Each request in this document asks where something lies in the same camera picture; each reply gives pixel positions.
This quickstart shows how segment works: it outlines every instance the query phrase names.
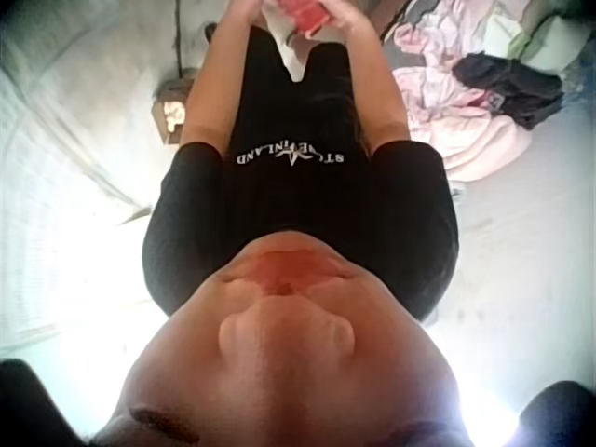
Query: person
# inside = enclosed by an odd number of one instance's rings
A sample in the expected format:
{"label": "person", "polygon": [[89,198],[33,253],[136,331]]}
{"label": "person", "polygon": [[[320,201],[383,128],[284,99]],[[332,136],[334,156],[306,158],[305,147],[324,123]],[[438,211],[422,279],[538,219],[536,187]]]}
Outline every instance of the person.
{"label": "person", "polygon": [[320,0],[345,44],[291,39],[232,0],[187,103],[143,246],[169,315],[97,446],[469,446],[420,322],[454,273],[442,159],[412,142],[377,32]]}

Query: white fabric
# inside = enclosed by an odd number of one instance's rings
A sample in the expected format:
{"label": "white fabric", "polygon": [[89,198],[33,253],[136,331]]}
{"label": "white fabric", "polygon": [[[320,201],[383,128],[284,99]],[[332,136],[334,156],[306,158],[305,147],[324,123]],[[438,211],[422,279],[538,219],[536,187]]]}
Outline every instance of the white fabric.
{"label": "white fabric", "polygon": [[590,34],[586,23],[552,17],[538,28],[521,62],[540,72],[559,75],[577,59]]}
{"label": "white fabric", "polygon": [[489,56],[508,59],[511,44],[523,34],[522,26],[497,3],[486,23],[482,51]]}

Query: floor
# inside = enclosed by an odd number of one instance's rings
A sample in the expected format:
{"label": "floor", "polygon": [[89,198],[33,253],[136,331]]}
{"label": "floor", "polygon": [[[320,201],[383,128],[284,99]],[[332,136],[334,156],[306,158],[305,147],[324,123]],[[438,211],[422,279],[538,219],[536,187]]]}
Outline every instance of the floor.
{"label": "floor", "polygon": [[[224,2],[181,8],[183,65],[197,67],[201,27]],[[164,321],[142,282],[147,220],[122,223],[156,202],[172,157],[150,109],[177,72],[174,11],[174,0],[29,0],[1,24],[0,354],[28,359],[81,433],[108,417]],[[552,382],[596,385],[594,133],[593,110],[565,110],[459,205],[461,258],[428,331],[480,435],[502,436]]]}

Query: lips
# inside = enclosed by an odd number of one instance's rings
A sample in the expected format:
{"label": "lips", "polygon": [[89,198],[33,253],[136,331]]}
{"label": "lips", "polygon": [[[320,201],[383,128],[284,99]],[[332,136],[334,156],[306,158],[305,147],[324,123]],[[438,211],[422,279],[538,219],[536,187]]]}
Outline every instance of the lips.
{"label": "lips", "polygon": [[354,277],[345,262],[321,251],[261,253],[244,259],[228,275],[229,280],[258,284],[268,296],[297,294],[334,278]]}

